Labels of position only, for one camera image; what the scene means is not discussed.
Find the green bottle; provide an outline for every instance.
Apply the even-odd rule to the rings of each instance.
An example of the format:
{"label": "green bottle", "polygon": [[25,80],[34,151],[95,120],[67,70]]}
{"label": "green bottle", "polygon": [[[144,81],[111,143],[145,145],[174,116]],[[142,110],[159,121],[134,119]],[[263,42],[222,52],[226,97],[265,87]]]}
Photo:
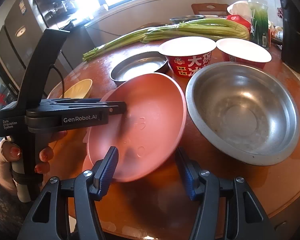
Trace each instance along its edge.
{"label": "green bottle", "polygon": [[250,40],[269,49],[268,3],[266,0],[248,0],[251,10]]}

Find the table surface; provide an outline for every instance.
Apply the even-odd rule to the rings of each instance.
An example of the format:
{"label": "table surface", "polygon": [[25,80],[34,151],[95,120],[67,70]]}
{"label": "table surface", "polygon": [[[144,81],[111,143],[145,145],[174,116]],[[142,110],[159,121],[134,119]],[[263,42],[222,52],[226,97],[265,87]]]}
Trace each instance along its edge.
{"label": "table surface", "polygon": [[[69,89],[76,82],[93,80],[91,98],[101,98],[115,89],[110,71],[129,56],[151,50],[163,41],[148,44],[135,43],[115,50],[88,63],[80,64],[65,78]],[[300,115],[300,81],[281,61],[281,52],[271,47],[271,62],[264,70],[279,79],[294,98]],[[211,62],[222,61],[221,52],[215,49]],[[182,88],[188,79],[177,77],[171,70],[167,73]],[[51,94],[58,98],[61,85]],[[86,129],[69,131],[68,135],[52,143],[55,157],[50,162],[51,170],[45,181],[52,176],[60,179],[76,177],[82,172],[86,157],[86,144],[82,142]],[[253,166],[235,160],[216,149],[197,130],[189,114],[180,141],[188,156],[200,166],[220,178],[233,179],[243,176],[250,184],[269,217],[272,217],[300,196],[300,139],[297,147],[285,161],[267,167]],[[224,202],[220,202],[217,236],[221,236],[224,225]],[[188,239],[198,208],[191,202],[183,189],[178,170],[172,157],[148,176],[129,183],[112,183],[108,194],[96,202],[96,207],[105,231],[129,238],[143,239]],[[75,217],[74,201],[69,199],[69,214]]]}

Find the finger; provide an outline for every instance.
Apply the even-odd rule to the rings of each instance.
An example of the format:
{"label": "finger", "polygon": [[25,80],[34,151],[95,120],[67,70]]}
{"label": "finger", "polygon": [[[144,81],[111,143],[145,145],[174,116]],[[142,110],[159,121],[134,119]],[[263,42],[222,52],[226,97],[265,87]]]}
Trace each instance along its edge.
{"label": "finger", "polygon": [[53,133],[51,136],[50,142],[54,142],[54,141],[62,139],[64,136],[67,135],[67,133],[68,133],[68,131],[60,131],[60,132]]}
{"label": "finger", "polygon": [[34,168],[36,173],[45,174],[50,171],[49,163],[38,163]]}
{"label": "finger", "polygon": [[7,140],[0,142],[0,185],[11,194],[16,194],[17,189],[12,180],[10,162],[19,160],[21,154],[21,150],[17,145]]}
{"label": "finger", "polygon": [[40,153],[39,158],[42,162],[47,162],[53,158],[53,150],[51,147],[45,147]]}

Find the red plastic bag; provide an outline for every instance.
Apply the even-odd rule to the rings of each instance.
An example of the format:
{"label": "red plastic bag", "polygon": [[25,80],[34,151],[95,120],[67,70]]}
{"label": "red plastic bag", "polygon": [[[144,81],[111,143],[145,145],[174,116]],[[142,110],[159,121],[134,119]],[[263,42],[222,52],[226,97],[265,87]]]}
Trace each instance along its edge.
{"label": "red plastic bag", "polygon": [[227,20],[234,21],[237,23],[242,24],[243,26],[246,26],[249,32],[251,31],[251,24],[248,22],[245,18],[241,17],[240,15],[228,15]]}

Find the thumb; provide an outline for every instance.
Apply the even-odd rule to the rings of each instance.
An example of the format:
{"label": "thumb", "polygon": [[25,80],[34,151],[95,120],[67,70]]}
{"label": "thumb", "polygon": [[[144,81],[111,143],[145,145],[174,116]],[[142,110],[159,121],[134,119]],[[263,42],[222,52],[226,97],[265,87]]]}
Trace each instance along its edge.
{"label": "thumb", "polygon": [[10,162],[17,161],[20,157],[21,149],[17,145],[4,139],[0,142],[0,186],[12,195],[17,194],[17,189],[11,176]]}

